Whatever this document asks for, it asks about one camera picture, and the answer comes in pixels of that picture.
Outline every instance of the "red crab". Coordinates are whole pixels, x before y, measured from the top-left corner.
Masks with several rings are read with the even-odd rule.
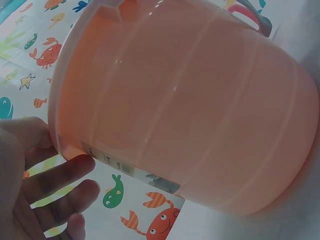
[[[132,210],[129,211],[129,220],[121,217],[121,222],[127,228],[135,230],[140,235],[146,236],[146,240],[165,240],[180,213],[180,209],[175,208],[172,201],[167,200],[161,193],[148,192],[146,195],[152,198],[152,200],[145,202],[143,206],[147,208],[158,208],[167,203],[170,205],[170,208],[163,210],[155,217],[147,232],[138,229],[139,219]]]
[[[36,64],[38,66],[42,66],[42,69],[48,69],[48,66],[52,67],[52,64],[54,64],[58,59],[62,45],[59,44],[54,37],[47,38],[47,42],[45,42],[43,45],[51,45],[53,43],[55,44],[48,47],[39,58],[36,58],[38,53],[37,48],[34,49],[33,53],[29,53],[29,56],[35,59]]]

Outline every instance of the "hand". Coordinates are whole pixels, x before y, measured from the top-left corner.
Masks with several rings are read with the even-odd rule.
[[[80,155],[62,165],[23,179],[24,171],[57,154],[48,126],[39,118],[0,120],[0,232],[2,240],[45,240],[44,232],[67,222],[66,230],[49,240],[84,240],[80,214],[94,202],[99,185],[84,180],[66,196],[43,207],[30,204],[73,183],[95,167]]]

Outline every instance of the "finger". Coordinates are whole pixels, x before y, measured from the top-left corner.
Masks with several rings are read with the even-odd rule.
[[[58,153],[55,147],[37,148],[34,147],[25,153],[25,170],[29,170],[34,165],[41,163],[49,158],[56,156]]]
[[[45,232],[66,223],[73,214],[82,213],[97,199],[99,192],[98,183],[84,180],[64,197],[33,211]]]
[[[48,240],[85,240],[85,238],[85,218],[82,214],[74,214],[70,217],[66,230]]]
[[[34,147],[47,149],[53,145],[48,125],[38,117],[1,120],[0,128],[15,136],[25,151]]]
[[[95,168],[95,161],[88,155],[79,155],[70,161],[22,181],[22,190],[30,204],[46,198]]]

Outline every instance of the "barcode sticker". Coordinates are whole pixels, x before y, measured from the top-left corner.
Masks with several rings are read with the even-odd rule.
[[[82,142],[82,148],[94,159],[97,159],[100,162],[103,162],[128,176],[138,179],[167,193],[174,194],[180,188],[180,185],[175,182],[159,177],[151,172],[144,171],[85,142]]]

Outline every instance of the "yellow fish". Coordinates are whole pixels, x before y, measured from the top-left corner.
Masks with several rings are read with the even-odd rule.
[[[62,21],[65,18],[66,14],[65,13],[59,13],[57,15],[55,15],[51,21],[53,22],[53,24],[51,26],[48,27],[48,29],[51,29],[54,25],[56,25],[58,22]]]

